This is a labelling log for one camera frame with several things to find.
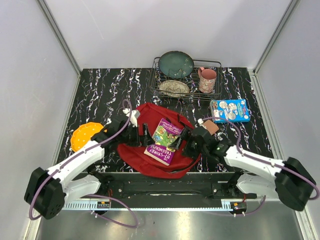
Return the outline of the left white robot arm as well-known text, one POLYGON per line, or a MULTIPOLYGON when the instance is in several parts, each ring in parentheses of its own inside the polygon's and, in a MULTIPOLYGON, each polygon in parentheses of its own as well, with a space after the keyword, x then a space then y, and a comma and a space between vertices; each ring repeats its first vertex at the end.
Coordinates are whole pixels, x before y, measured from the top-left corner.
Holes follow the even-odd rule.
POLYGON ((121 144, 146 147, 151 143, 148 125, 138 126, 134 117, 117 122, 115 127, 96 122, 81 125, 71 137, 74 151, 71 156, 47 169, 38 167, 31 173, 24 194, 24 201, 29 204, 29 218, 49 220, 65 204, 81 197, 94 195, 103 198, 108 193, 104 177, 95 172, 78 180, 76 176, 121 144))

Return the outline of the purple treehouse book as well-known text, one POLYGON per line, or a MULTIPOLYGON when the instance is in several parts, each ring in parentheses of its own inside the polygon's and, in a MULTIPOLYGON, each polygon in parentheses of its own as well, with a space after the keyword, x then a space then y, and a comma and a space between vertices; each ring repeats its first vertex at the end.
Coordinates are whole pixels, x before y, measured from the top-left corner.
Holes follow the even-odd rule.
POLYGON ((162 118, 152 135, 154 143, 146 147, 144 154, 165 166, 169 166, 176 151, 175 149, 169 148, 169 145, 176 140, 181 133, 182 129, 162 118))

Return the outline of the blue picture book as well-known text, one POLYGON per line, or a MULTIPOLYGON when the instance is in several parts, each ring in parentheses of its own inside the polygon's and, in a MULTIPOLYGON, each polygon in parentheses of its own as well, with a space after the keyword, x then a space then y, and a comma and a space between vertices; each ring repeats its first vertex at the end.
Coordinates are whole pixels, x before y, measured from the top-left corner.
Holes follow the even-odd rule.
POLYGON ((215 123, 247 123, 251 119, 245 99, 211 100, 209 106, 215 123))

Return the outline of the red student backpack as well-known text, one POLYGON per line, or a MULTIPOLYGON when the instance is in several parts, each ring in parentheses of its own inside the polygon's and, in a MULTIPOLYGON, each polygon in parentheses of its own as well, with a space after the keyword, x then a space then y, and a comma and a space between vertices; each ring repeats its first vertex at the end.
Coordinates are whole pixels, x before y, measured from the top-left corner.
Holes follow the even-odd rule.
POLYGON ((155 137, 155 144, 139 147, 120 144, 117 147, 120 158, 145 176, 162 179, 183 177, 201 157, 184 156, 185 141, 179 149, 169 148, 168 144, 177 139, 174 134, 181 134, 183 128, 193 129, 192 123, 185 116, 154 103, 144 103, 136 109, 140 113, 138 126, 147 124, 150 135, 155 137))

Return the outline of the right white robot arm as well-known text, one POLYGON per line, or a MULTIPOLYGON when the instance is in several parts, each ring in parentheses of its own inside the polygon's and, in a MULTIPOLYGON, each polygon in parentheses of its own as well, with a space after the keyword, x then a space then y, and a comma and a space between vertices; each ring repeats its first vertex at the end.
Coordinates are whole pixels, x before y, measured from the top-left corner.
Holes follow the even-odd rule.
POLYGON ((238 144, 217 141, 203 126, 183 129, 169 146, 176 150, 182 143, 182 155, 197 158, 206 156, 216 163, 241 169, 244 172, 227 185, 228 195, 239 198, 256 194, 280 200, 288 208, 301 212, 310 200, 320 196, 315 180, 295 158, 274 159, 242 150, 238 144))

